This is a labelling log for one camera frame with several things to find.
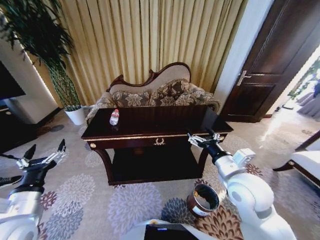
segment table drawer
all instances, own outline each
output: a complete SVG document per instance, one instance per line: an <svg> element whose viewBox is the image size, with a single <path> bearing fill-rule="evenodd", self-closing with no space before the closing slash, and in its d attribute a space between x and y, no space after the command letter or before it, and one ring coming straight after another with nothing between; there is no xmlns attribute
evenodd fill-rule
<svg viewBox="0 0 320 240"><path fill-rule="evenodd" d="M152 136L141 138L118 138L106 140L88 140L87 143L91 149L121 149L121 148L136 148L136 147L150 147L150 146L174 146L188 143L188 137L184 136Z"/></svg>

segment floral carpet pattern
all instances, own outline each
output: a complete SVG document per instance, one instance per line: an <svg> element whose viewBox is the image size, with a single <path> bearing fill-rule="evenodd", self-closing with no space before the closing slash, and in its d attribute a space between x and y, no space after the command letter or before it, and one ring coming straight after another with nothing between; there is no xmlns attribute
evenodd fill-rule
<svg viewBox="0 0 320 240"><path fill-rule="evenodd" d="M296 170L272 171L287 162L294 149L320 129L320 123L282 109L259 123L229 124L234 131L221 143L222 148L232 154L251 148L256 157L245 166L246 171L271 186L274 206L297 239L320 239L320 190ZM67 156L45 179L38 239L119 240L136 224L149 219L189 224L220 240L243 239L237 208L229 201L210 157L200 179L109 186L102 160L81 139L85 130L86 126L73 125L61 111L38 129L37 139L7 152L21 157L37 144L34 157L45 157L65 139ZM199 159L201 150L191 150ZM114 151L107 151L113 158ZM15 161L0 158L1 177L19 174ZM200 183L214 188L220 201L219 207L205 218L193 216L186 203L187 196ZM6 198L14 187L1 188L0 197Z"/></svg>

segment white chair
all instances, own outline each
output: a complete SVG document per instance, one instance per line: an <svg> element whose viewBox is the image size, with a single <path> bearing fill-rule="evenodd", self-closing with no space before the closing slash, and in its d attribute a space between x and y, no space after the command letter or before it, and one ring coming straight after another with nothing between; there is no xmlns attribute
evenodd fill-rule
<svg viewBox="0 0 320 240"><path fill-rule="evenodd" d="M301 144L287 163L273 170L280 172L293 168L320 187L320 131Z"/></svg>

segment potted plant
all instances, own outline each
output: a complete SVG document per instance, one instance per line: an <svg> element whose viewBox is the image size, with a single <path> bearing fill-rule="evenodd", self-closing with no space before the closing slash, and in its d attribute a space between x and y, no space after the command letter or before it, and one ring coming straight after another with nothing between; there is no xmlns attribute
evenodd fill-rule
<svg viewBox="0 0 320 240"><path fill-rule="evenodd" d="M14 47L18 40L23 50L44 63L57 92L64 111L74 124L85 122L75 86L67 74L64 57L72 48L70 35L59 23L59 0L0 0L3 14L0 19L2 38Z"/></svg>

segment water bottle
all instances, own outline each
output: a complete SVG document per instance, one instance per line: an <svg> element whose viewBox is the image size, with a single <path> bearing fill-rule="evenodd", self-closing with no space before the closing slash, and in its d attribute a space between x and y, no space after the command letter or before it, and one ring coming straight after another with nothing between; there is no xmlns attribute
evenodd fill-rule
<svg viewBox="0 0 320 240"><path fill-rule="evenodd" d="M115 126L115 125L117 125L118 121L119 121L119 110L116 109L111 114L110 124Z"/></svg>

